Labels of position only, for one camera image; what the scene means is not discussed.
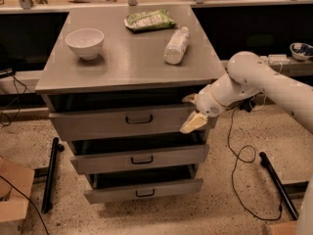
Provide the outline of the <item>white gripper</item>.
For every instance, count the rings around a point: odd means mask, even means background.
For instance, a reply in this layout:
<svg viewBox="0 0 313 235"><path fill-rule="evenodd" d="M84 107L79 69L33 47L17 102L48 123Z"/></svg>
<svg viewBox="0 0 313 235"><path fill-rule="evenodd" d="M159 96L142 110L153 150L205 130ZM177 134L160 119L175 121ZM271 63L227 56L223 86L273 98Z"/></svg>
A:
<svg viewBox="0 0 313 235"><path fill-rule="evenodd" d="M180 128L182 133L188 134L207 124L207 117L216 118L226 110L213 94L213 86L206 85L198 94L193 93L182 99L183 103L196 104L197 111L193 111Z"/></svg>

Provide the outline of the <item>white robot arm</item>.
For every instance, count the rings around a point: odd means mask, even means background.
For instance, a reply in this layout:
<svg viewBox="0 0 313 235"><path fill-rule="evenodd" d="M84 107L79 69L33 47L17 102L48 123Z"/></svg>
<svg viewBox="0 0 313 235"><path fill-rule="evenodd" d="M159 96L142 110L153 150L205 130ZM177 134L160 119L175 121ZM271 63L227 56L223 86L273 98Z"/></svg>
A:
<svg viewBox="0 0 313 235"><path fill-rule="evenodd" d="M181 126L190 133L223 113L230 105L258 93L281 107L313 133L313 87L285 76L251 52L239 52L228 62L227 72L200 92L183 98L196 109Z"/></svg>

